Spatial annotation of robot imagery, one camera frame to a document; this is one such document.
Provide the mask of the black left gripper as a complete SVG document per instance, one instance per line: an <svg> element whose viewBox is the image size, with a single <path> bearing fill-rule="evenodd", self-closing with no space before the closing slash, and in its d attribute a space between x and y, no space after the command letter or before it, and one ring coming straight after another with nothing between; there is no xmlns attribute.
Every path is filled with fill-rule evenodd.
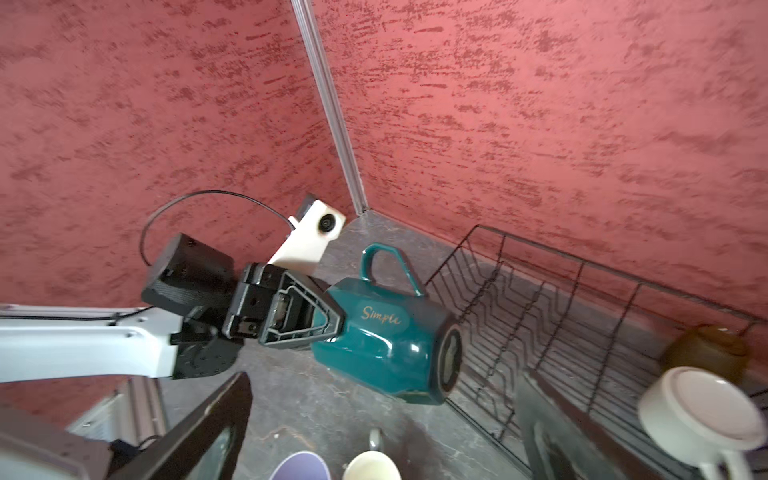
<svg viewBox="0 0 768 480"><path fill-rule="evenodd" d="M338 336L343 308L322 281L267 263L249 263L238 281L223 323L230 339L257 339L262 346L306 349Z"/></svg>

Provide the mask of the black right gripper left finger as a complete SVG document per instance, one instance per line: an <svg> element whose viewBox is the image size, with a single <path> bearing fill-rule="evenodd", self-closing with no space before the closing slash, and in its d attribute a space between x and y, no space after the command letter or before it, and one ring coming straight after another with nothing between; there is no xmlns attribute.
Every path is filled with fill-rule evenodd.
<svg viewBox="0 0 768 480"><path fill-rule="evenodd" d="M231 479L252 406L249 376L238 372L167 434L139 450L112 479Z"/></svg>

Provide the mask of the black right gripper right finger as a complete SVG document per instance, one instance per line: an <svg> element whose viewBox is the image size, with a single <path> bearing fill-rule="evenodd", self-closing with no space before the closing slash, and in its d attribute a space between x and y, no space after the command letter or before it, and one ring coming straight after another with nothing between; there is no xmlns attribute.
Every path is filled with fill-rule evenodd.
<svg viewBox="0 0 768 480"><path fill-rule="evenodd" d="M534 479L628 479L622 448L534 371L516 381L516 413Z"/></svg>

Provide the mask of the dark green white-inside mug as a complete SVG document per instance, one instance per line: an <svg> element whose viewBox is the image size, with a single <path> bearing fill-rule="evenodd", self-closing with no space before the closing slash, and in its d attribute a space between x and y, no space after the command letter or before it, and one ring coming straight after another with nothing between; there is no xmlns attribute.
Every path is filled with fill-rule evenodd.
<svg viewBox="0 0 768 480"><path fill-rule="evenodd" d="M375 280L373 261L382 252L398 260L409 292ZM361 254L359 275L327 293L342 307L345 320L339 334L311 345L318 363L410 404L445 403L462 367L462 332L455 314L428 296L401 249L369 245Z"/></svg>

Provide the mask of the lilac plastic cup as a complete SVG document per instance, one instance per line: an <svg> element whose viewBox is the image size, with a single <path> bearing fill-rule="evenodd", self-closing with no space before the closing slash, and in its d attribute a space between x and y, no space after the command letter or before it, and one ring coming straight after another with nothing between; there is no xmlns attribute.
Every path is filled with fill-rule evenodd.
<svg viewBox="0 0 768 480"><path fill-rule="evenodd" d="M296 452L285 458L272 472L270 480L331 480L322 457L310 451Z"/></svg>

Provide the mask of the white mug red inside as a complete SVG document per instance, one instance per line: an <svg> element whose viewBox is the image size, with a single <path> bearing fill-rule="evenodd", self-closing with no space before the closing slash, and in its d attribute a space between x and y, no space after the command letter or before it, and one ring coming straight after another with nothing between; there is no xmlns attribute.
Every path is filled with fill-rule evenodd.
<svg viewBox="0 0 768 480"><path fill-rule="evenodd" d="M638 417L664 452L705 479L751 479L746 454L767 441L757 405L736 385L696 367L666 371L640 398Z"/></svg>

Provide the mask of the brown gold textured cup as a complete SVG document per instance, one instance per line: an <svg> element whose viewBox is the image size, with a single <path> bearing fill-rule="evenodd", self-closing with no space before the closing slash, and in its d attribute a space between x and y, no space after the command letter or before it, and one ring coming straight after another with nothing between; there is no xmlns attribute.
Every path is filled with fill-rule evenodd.
<svg viewBox="0 0 768 480"><path fill-rule="evenodd" d="M663 371L696 367L739 384L749 360L750 349L741 337L725 327L703 325L676 338L661 354L659 364Z"/></svg>

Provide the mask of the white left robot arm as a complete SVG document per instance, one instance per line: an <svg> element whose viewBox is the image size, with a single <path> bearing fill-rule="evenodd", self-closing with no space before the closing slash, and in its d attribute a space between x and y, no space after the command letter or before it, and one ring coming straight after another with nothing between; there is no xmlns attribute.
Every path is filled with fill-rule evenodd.
<svg viewBox="0 0 768 480"><path fill-rule="evenodd" d="M336 239L294 231L272 261L237 273L230 256L180 234L151 266L140 308L5 305L1 379L200 378L229 369L248 341L300 349L327 339L344 314L314 272Z"/></svg>

